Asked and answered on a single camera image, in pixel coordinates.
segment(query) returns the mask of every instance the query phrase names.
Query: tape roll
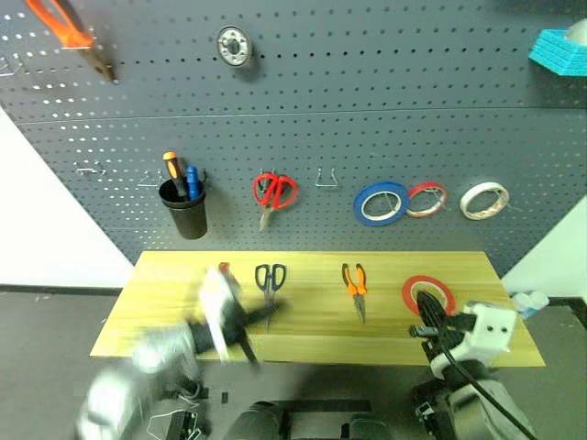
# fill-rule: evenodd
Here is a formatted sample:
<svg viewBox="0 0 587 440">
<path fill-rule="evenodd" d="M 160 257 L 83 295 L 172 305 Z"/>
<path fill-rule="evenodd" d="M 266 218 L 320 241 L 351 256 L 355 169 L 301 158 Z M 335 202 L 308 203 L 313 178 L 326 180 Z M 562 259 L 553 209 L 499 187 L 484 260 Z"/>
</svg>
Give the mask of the tape roll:
<svg viewBox="0 0 587 440">
<path fill-rule="evenodd" d="M 365 205 L 373 197 L 380 194 L 390 194 L 397 198 L 395 207 L 387 214 L 370 215 L 365 212 Z M 367 188 L 362 189 L 353 202 L 353 211 L 357 220 L 367 226 L 385 226 L 399 220 L 405 215 L 407 207 L 410 204 L 410 198 L 407 190 L 403 185 L 394 181 L 382 181 L 375 183 Z"/>
<path fill-rule="evenodd" d="M 444 187 L 444 185 L 438 183 L 437 181 L 425 181 L 424 183 L 420 183 L 410 190 L 410 193 L 408 194 L 410 197 L 410 203 L 414 197 L 422 192 L 434 192 L 440 193 L 440 195 L 437 202 L 427 209 L 423 209 L 422 211 L 412 211 L 408 209 L 407 214 L 410 217 L 424 218 L 435 214 L 440 211 L 440 209 L 447 203 L 447 199 L 449 198 L 449 192 Z"/>
<path fill-rule="evenodd" d="M 430 294 L 434 294 L 435 292 L 438 293 L 440 296 L 439 300 L 444 311 L 447 314 L 453 314 L 455 312 L 455 308 L 457 306 L 455 297 L 452 294 L 452 291 L 450 291 L 450 289 L 445 284 L 432 277 L 427 277 L 426 275 L 416 275 L 415 277 L 407 280 L 404 283 L 404 287 L 402 288 L 402 297 L 404 298 L 404 303 L 407 308 L 415 314 L 420 314 L 416 301 L 416 296 L 419 290 L 426 291 Z"/>
<path fill-rule="evenodd" d="M 495 203 L 492 204 L 489 208 L 478 211 L 476 213 L 469 211 L 469 204 L 471 201 L 479 194 L 487 192 L 497 193 L 497 200 Z M 463 194 L 463 196 L 460 198 L 460 210 L 463 214 L 465 214 L 465 217 L 469 218 L 470 220 L 483 220 L 485 218 L 493 217 L 499 213 L 507 206 L 509 200 L 510 193 L 502 185 L 494 181 L 487 181 L 485 183 L 480 183 L 473 186 Z"/>
</svg>

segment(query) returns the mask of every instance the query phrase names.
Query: black cup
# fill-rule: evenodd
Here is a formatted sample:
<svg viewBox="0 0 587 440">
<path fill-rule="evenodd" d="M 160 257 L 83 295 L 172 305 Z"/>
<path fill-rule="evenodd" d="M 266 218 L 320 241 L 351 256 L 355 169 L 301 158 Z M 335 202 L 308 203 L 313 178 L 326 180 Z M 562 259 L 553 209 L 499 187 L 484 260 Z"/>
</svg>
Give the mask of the black cup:
<svg viewBox="0 0 587 440">
<path fill-rule="evenodd" d="M 169 179 L 159 187 L 159 197 L 172 213 L 173 222 L 175 222 L 180 236 L 188 240 L 195 240 L 203 237 L 208 231 L 208 224 L 205 220 L 204 188 L 197 199 L 182 202 L 177 195 L 175 184 Z"/>
</svg>

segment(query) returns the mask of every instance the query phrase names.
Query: scissors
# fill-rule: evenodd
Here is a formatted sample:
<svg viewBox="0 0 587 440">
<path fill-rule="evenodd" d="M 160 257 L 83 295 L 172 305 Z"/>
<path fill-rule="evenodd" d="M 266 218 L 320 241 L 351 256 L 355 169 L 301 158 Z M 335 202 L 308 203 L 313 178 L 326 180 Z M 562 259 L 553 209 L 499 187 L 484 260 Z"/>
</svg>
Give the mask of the scissors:
<svg viewBox="0 0 587 440">
<path fill-rule="evenodd" d="M 28 7 L 53 31 L 64 49 L 77 51 L 94 70 L 107 81 L 116 79 L 111 63 L 102 59 L 95 48 L 94 37 L 87 31 L 69 0 L 50 0 L 58 15 L 43 4 L 43 0 L 27 0 Z"/>
<path fill-rule="evenodd" d="M 281 199 L 287 187 L 290 188 L 290 196 L 285 202 L 282 202 Z M 274 172 L 265 172 L 257 176 L 253 181 L 253 195 L 263 207 L 263 213 L 259 221 L 260 232 L 269 223 L 269 217 L 273 211 L 292 204 L 297 196 L 297 183 L 287 176 L 278 176 Z"/>
<path fill-rule="evenodd" d="M 349 273 L 349 265 L 347 263 L 342 265 L 342 280 L 347 285 L 347 292 L 350 293 L 355 300 L 355 308 L 359 313 L 359 319 L 365 324 L 365 295 L 367 294 L 367 287 L 365 286 L 366 275 L 365 269 L 361 264 L 357 263 L 357 274 L 359 275 L 359 287 L 355 286 Z"/>
<path fill-rule="evenodd" d="M 265 307 L 271 307 L 275 300 L 275 293 L 285 283 L 287 268 L 283 264 L 260 264 L 255 268 L 255 281 L 265 296 Z M 271 316 L 265 318 L 265 333 L 269 330 L 269 321 Z"/>
</svg>

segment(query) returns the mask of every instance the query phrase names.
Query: black scissors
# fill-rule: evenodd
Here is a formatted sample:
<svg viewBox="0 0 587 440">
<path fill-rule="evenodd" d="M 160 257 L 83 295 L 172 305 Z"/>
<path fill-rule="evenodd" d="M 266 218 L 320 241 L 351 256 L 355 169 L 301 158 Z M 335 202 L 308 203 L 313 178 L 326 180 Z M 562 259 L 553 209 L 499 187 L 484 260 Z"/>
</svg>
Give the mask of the black scissors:
<svg viewBox="0 0 587 440">
<path fill-rule="evenodd" d="M 271 307 L 275 293 L 284 285 L 287 268 L 283 264 L 260 264 L 255 268 L 255 281 L 265 296 L 265 307 Z M 265 318 L 265 332 L 269 330 L 271 316 Z"/>
</svg>

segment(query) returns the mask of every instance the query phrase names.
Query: motion-blurred robot arm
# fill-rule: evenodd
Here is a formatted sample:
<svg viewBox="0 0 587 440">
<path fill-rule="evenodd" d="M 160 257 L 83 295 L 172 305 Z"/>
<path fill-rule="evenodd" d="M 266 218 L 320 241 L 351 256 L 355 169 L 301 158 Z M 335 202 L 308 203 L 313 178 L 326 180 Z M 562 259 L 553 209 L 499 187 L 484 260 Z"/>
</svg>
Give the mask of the motion-blurred robot arm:
<svg viewBox="0 0 587 440">
<path fill-rule="evenodd" d="M 429 293 L 417 295 L 425 326 L 410 335 L 426 339 L 422 348 L 435 376 L 414 389 L 415 413 L 437 440 L 533 439 L 525 415 L 489 370 L 509 351 L 515 327 L 513 310 L 481 302 L 447 316 Z"/>
<path fill-rule="evenodd" d="M 265 319 L 276 306 L 247 313 L 238 302 L 238 292 L 227 265 L 211 268 L 200 291 L 208 322 L 184 322 L 150 331 L 137 342 L 132 359 L 99 373 L 78 417 L 77 437 L 129 439 L 149 419 L 153 403 L 178 395 L 195 398 L 199 390 L 198 353 L 218 347 L 226 355 L 226 347 L 240 344 L 255 362 L 245 327 Z"/>
</svg>

